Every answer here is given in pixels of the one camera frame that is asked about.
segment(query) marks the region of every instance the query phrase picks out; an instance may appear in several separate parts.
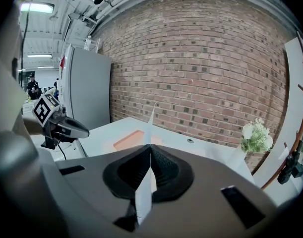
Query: fluorescent light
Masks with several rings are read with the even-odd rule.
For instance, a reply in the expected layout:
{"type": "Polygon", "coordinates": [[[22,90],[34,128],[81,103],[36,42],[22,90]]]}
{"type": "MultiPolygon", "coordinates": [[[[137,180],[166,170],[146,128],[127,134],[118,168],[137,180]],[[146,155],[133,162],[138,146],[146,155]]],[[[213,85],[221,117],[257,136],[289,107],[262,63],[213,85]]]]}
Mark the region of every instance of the fluorescent light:
{"type": "MultiPolygon", "coordinates": [[[[29,4],[28,2],[24,2],[21,5],[20,10],[21,11],[28,11],[29,10],[29,4]]],[[[45,13],[52,13],[54,8],[54,4],[50,3],[31,3],[30,5],[30,11],[38,11],[38,12],[45,12],[45,13]]]]}
{"type": "Polygon", "coordinates": [[[29,58],[52,58],[52,55],[27,55],[29,58]]]}

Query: black slot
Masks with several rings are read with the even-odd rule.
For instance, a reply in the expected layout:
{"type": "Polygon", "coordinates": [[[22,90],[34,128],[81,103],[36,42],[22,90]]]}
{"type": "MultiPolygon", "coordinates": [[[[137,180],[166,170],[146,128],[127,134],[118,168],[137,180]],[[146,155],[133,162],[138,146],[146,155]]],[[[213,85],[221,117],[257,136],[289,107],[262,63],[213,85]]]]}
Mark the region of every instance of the black slot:
{"type": "Polygon", "coordinates": [[[66,176],[68,174],[72,174],[81,170],[84,170],[85,168],[83,168],[82,166],[78,165],[78,166],[74,166],[74,167],[70,167],[70,168],[66,168],[66,169],[60,169],[60,173],[63,176],[66,176]]]}
{"type": "Polygon", "coordinates": [[[223,188],[221,192],[247,229],[265,218],[236,187],[223,188]]]}

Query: black cable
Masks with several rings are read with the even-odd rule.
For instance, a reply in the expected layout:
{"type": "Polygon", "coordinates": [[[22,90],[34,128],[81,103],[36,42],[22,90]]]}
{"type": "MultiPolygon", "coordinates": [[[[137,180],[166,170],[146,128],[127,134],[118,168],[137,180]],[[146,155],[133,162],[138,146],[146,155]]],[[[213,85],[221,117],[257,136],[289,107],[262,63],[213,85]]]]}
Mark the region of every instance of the black cable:
{"type": "Polygon", "coordinates": [[[59,145],[59,144],[58,144],[58,147],[60,148],[61,152],[63,153],[63,155],[64,155],[64,159],[66,160],[66,156],[65,156],[65,154],[64,154],[64,152],[63,152],[63,150],[61,149],[61,147],[60,147],[60,145],[59,145]]]}
{"type": "Polygon", "coordinates": [[[22,88],[22,77],[23,77],[23,45],[24,45],[24,40],[26,39],[26,34],[27,34],[27,30],[28,30],[28,23],[29,23],[29,12],[30,12],[30,6],[31,6],[31,2],[33,0],[30,1],[29,3],[29,8],[28,8],[28,12],[27,12],[27,18],[26,18],[26,27],[24,29],[24,34],[23,34],[23,38],[22,38],[22,42],[21,42],[21,77],[20,77],[20,87],[22,88]]]}

